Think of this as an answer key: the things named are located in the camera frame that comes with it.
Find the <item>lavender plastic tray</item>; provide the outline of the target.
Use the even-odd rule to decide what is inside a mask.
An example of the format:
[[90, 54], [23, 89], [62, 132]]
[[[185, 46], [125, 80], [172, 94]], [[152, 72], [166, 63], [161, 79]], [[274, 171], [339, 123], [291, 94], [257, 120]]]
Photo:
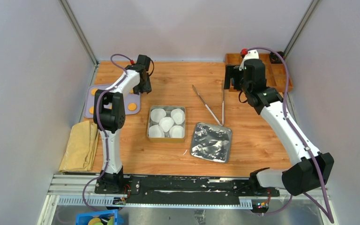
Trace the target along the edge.
[[[98, 89], [105, 90], [110, 84], [92, 85], [88, 88], [85, 99], [85, 107], [83, 110], [83, 116], [87, 119], [93, 118], [94, 113], [94, 98]], [[133, 115], [137, 114], [141, 109], [141, 96], [134, 94], [131, 90], [129, 94], [124, 98], [125, 114]]]

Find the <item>square metal cookie tin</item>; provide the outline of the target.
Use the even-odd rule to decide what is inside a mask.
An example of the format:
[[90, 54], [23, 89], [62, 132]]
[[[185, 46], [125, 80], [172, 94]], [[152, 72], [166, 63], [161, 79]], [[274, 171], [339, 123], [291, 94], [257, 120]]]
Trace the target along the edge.
[[152, 106], [149, 111], [146, 135], [152, 143], [185, 142], [185, 107], [173, 105]]

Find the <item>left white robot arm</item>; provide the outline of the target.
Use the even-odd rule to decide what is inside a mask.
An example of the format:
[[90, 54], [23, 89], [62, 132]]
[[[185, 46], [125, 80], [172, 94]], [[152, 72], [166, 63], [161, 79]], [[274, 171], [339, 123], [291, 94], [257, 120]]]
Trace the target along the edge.
[[105, 151], [97, 181], [114, 194], [121, 193], [125, 187], [120, 159], [120, 133], [126, 119], [124, 99], [130, 92], [139, 95], [152, 91], [149, 72], [154, 64], [152, 59], [140, 54], [136, 61], [129, 62], [130, 65], [120, 67], [123, 73], [117, 81], [104, 90], [97, 90], [94, 100], [93, 121], [100, 131]]

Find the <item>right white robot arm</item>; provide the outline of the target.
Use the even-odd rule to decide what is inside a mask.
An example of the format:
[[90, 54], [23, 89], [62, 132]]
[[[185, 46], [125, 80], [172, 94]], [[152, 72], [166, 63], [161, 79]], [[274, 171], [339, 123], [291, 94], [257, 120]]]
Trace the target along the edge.
[[250, 192], [262, 195], [268, 188], [281, 188], [297, 196], [315, 188], [324, 188], [334, 165], [330, 153], [321, 153], [306, 137], [289, 114], [279, 92], [267, 86], [265, 64], [248, 59], [241, 65], [227, 64], [224, 89], [233, 86], [247, 103], [263, 117], [281, 141], [292, 166], [287, 170], [263, 168], [250, 174]]

